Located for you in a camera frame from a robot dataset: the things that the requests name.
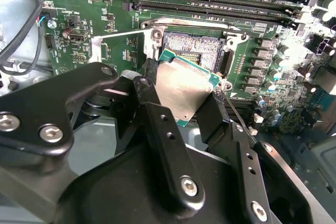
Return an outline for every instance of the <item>green circuit board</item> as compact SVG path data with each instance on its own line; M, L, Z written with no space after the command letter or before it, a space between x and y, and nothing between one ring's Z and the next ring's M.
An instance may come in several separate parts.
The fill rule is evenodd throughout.
M282 115L282 122L279 122L277 127L285 133L297 131L302 122L300 113L307 107L311 95L307 93L302 81L296 80L298 75L296 69L298 66L314 65L311 73L313 77L318 68L325 66L330 60L330 57L324 54L318 56L314 54L306 59L310 51L304 46L312 35L333 36L325 23L313 14L316 5L306 7L293 0L211 1L214 4L207 5L205 0L45 0L44 11L47 14L53 11L53 20L57 23L56 29L50 29L46 25L47 20L43 21L46 34L54 40L52 45L48 44L54 72L61 74L89 63L92 56L90 38L138 29L140 24L148 19L172 17L230 24L240 32L245 32L249 39L236 48L232 68L227 76L227 81L232 83L233 87L227 94L232 100L237 101L254 101L259 95L267 97L265 120L260 126L261 131L266 131L270 127L267 119L275 109ZM125 9L125 3L129 7L131 6L129 3L133 3L133 6ZM287 9L291 11L303 9L311 14L305 22L304 29L295 30L291 27L291 23L297 21L295 17L288 15ZM69 40L66 34L69 26L72 30L79 31L81 36L85 35L84 41L76 41L76 38ZM223 37L222 31L199 27L170 25L166 31L192 36ZM101 44L101 61L113 67L118 74L123 70L140 71L146 59L143 53L143 36L134 34L104 39ZM259 77L259 87L255 92L246 92L244 90L246 78L255 58L255 50L260 48L261 38L276 42L271 48L274 54ZM272 61L272 57L277 57L278 49L282 45L296 47L297 50L295 55L286 56L289 65L279 68ZM281 75L286 73L289 77L286 80L275 80L269 75L273 69L277 69ZM276 85L274 92L269 92L265 88L265 83L268 81ZM288 95L290 91L295 91L295 94L292 92L292 95ZM301 97L306 97L304 102L300 101Z

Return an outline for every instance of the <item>hole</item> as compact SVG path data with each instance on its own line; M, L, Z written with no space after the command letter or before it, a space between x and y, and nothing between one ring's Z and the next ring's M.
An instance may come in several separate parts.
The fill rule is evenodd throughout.
M250 160L253 160L253 157L252 157L249 153L246 153L246 156L247 156Z
M161 115L161 119L162 119L162 121L167 121L168 120L168 118L165 115Z
M150 86L150 83L147 81L147 79L141 78L140 81L141 81L142 84L144 84L146 86Z
M249 167L248 170L250 171L250 173L252 173L253 175L256 175L256 171L252 169L252 167Z
M120 112L125 108L125 104L122 102L118 102L116 105L114 105L114 110L116 112Z
M169 139L171 139L171 140L174 140L174 139L175 139L175 136L174 136L173 133L171 133L171 132L168 132L168 133L167 133L167 137L168 137Z

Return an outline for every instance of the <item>chip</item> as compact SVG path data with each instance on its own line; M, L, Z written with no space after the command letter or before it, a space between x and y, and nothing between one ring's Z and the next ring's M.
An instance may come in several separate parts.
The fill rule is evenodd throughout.
M287 80L290 77L290 73L283 73L282 79Z
M306 59L306 60L310 60L311 58L313 58L313 55L314 55L314 54L310 54L310 53L309 53L309 54L306 55L305 59Z
M291 91L289 91L288 96L293 97L295 94L296 94L296 91L291 90Z

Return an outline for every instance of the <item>capacitor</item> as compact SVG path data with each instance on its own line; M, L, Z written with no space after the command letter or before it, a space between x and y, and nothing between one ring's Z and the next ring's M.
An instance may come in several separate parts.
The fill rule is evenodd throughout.
M69 35L72 33L72 28L68 27L62 32L62 36L64 39L67 39Z
M282 54L285 56L290 56L290 48L287 46L280 47L279 51L282 52Z
M266 89L267 89L269 92L273 92L273 91L275 91L275 89L276 89L276 86L275 86L274 83L271 82L271 81L266 82L266 83L265 83L265 87L266 87Z
M326 53L329 56L333 56L336 52L335 49L333 49L331 46L325 43L323 43L323 45L321 46L321 49L322 49L322 52Z
M307 67L307 71L308 71L309 73L312 73L313 70L314 70L314 65L313 65L313 64L310 64L310 65Z
M310 73L304 68L298 68L298 72L305 78L310 77Z
M316 87L311 84L310 82L308 81L305 81L303 83L303 86L310 92L310 93L314 93L316 91Z
M281 114L279 113L278 110L272 111L272 116L274 117L275 120L279 120L281 118Z
M316 17L322 20L323 22L327 22L331 20L333 15L334 14L332 12L327 12L326 10L319 10L316 14Z
M273 69L269 74L273 77L275 81L278 81L281 78L281 73L276 69Z
M278 120L274 118L274 116L269 118L269 122L272 126L275 126L278 123Z
M329 39L328 45L333 47L333 48L336 48L336 38Z
M335 10L336 9L336 1L335 0L319 0L317 2L318 6L321 6L328 10Z
M287 60L285 60L284 58L282 58L282 57L278 57L278 58L276 58L275 60L274 60L274 63L276 64L276 65L278 65L279 67L281 67L281 68L283 68L283 67L285 67L286 65L287 65Z
M258 96L258 97L256 98L256 103L257 103L259 106L264 106L264 105L265 105L265 101L264 101L264 99L263 99L262 96Z

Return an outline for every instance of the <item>black cable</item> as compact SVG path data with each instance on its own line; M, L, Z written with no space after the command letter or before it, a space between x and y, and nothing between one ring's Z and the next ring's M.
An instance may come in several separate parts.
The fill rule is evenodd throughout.
M43 0L35 0L35 7L33 12L28 17L17 35L8 43L8 45L0 52L0 65L4 63L22 44L22 41L26 38L31 27L34 25L35 20L40 15L43 7Z
M251 135L250 131L248 130L248 128L246 127L246 124L244 122L244 120L242 119L242 117L239 115L238 111L236 110L236 108L233 106L233 104L231 103L230 99L227 97L227 95L223 92L223 96L225 98L225 100L227 101L227 103L230 105L230 107L232 108L233 112L236 114L236 116L238 117L240 124L242 125L243 129L246 131L247 135L251 138L251 140L254 141L253 144L255 144L257 142L257 140L255 139L254 136Z
M27 69L27 68L29 68L31 63L23 61L19 65L20 65L21 69ZM13 62L6 61L2 64L2 66L3 67L8 67L8 68L13 68ZM41 66L41 65L36 65L34 67L34 70L38 71L38 72L41 72L41 73L46 73L46 74L53 74L54 73L52 69L49 69L49 68Z
M39 26L35 57L31 65L25 71L23 72L9 71L6 70L2 65L0 65L0 71L11 76L24 76L25 74L30 73L36 67L38 58L40 57L42 40L43 40L43 28Z

